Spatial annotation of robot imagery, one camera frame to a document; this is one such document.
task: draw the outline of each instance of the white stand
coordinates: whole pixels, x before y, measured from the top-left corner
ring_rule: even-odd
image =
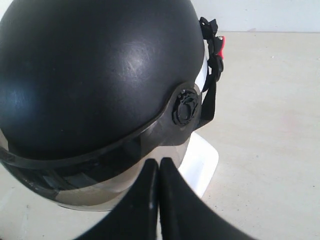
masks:
[[[217,150],[197,133],[192,133],[179,172],[199,198],[204,195],[218,161]]]

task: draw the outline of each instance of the white surface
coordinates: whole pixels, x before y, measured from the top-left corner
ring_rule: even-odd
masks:
[[[320,32],[319,0],[191,0],[221,31]]]
[[[218,158],[217,151],[209,143],[196,133],[192,134],[179,171],[200,197],[210,183]],[[1,240],[74,239],[108,214],[59,207],[25,188],[2,165],[0,183]]]
[[[179,172],[198,197],[204,195],[218,161],[217,150],[198,134],[193,133]]]
[[[320,34],[224,34],[203,199],[259,239],[320,240]]]

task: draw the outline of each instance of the helmet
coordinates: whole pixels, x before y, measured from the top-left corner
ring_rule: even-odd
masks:
[[[0,43],[0,160],[60,206],[109,210],[146,159],[179,167],[206,115],[189,0],[14,0]]]

